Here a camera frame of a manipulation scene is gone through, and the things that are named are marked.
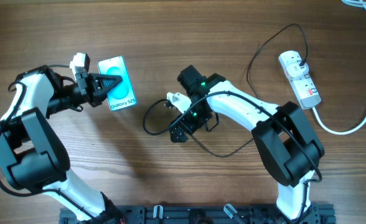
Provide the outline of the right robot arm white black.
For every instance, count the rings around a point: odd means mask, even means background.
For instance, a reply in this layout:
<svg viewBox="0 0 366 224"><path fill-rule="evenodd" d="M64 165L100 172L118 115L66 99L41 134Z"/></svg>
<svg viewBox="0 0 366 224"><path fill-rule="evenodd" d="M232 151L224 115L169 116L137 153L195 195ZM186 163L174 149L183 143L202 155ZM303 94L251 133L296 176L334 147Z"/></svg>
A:
<svg viewBox="0 0 366 224"><path fill-rule="evenodd" d="M167 94L167 106L181 112L169 126L172 142L186 142L212 116L228 116L251 132L265 169L278 183L281 214L292 223L303 221L311 205L309 186L322 180L318 165L325 151L302 109L291 101L283 106L261 101L192 65L177 81L186 93Z"/></svg>

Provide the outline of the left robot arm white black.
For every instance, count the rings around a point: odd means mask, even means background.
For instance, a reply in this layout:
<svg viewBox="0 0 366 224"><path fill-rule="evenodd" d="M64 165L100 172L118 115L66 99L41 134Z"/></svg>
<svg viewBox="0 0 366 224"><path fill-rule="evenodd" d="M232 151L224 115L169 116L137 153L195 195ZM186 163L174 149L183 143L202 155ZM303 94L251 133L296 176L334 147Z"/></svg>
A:
<svg viewBox="0 0 366 224"><path fill-rule="evenodd" d="M76 66L67 79L43 65L19 74L8 90L15 97L0 119L0 188L15 197L47 195L75 215L77 223L123 223L122 212L91 188L70 166L68 152L50 126L51 115L102 104L121 83L120 76L88 72Z"/></svg>

